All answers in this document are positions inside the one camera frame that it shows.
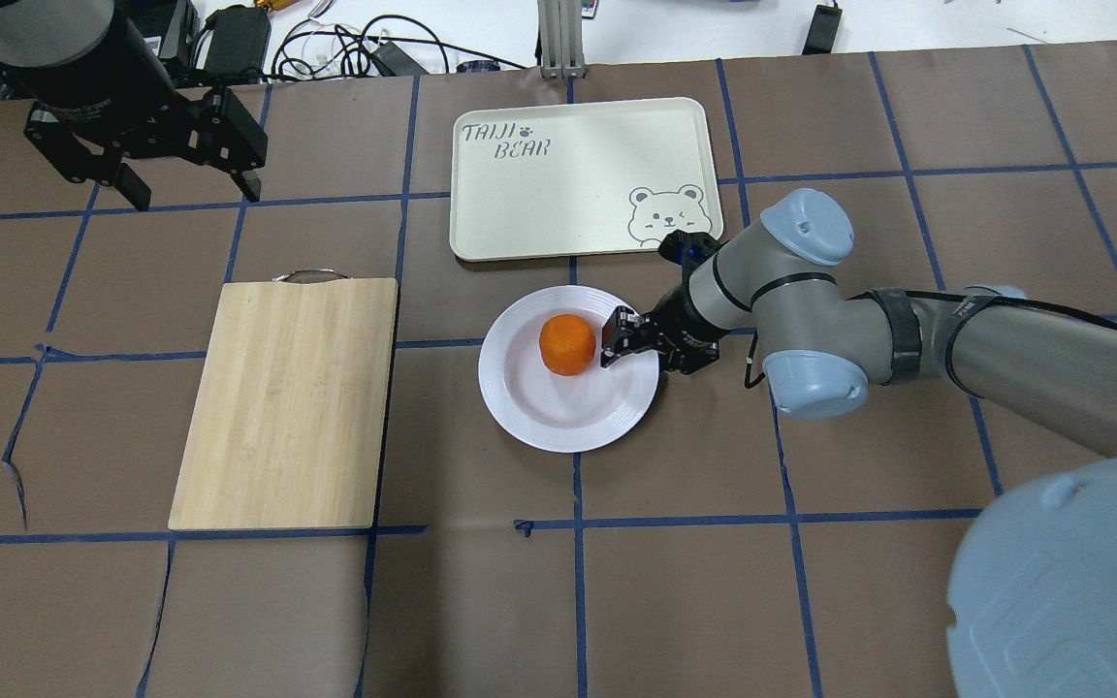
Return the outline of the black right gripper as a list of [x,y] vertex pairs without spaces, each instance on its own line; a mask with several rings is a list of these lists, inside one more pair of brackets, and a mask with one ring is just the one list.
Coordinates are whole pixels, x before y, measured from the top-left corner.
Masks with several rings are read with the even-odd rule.
[[718,361],[720,340],[722,328],[701,317],[688,283],[680,283],[646,314],[615,306],[601,331],[601,367],[653,352],[660,370],[691,375]]

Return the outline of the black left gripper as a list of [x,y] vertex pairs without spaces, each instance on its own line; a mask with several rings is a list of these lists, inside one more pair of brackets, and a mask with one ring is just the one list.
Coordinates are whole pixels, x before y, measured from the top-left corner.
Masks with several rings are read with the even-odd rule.
[[136,28],[65,30],[38,48],[27,45],[31,37],[8,42],[25,57],[0,51],[0,61],[35,99],[25,138],[59,175],[97,181],[147,211],[150,187],[127,160],[174,156],[217,169],[260,202],[268,136],[230,87],[181,96]]

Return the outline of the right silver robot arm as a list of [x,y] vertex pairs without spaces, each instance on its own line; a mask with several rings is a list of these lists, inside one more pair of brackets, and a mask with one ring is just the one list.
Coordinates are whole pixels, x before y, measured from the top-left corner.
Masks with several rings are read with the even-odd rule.
[[949,570],[945,644],[962,697],[1117,697],[1117,324],[989,284],[844,298],[832,272],[852,246],[841,205],[810,187],[728,242],[665,224],[657,252],[682,279],[652,310],[609,314],[602,365],[656,352],[691,374],[753,324],[783,415],[850,414],[870,385],[941,377],[1099,455],[978,514]]

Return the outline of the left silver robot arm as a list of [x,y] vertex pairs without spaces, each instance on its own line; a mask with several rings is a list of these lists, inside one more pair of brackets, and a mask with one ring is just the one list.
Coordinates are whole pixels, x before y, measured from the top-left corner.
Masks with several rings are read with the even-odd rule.
[[118,4],[0,1],[0,63],[34,98],[25,138],[68,181],[96,181],[146,211],[151,190],[130,160],[178,157],[261,199],[262,125],[229,85],[200,99],[178,93]]

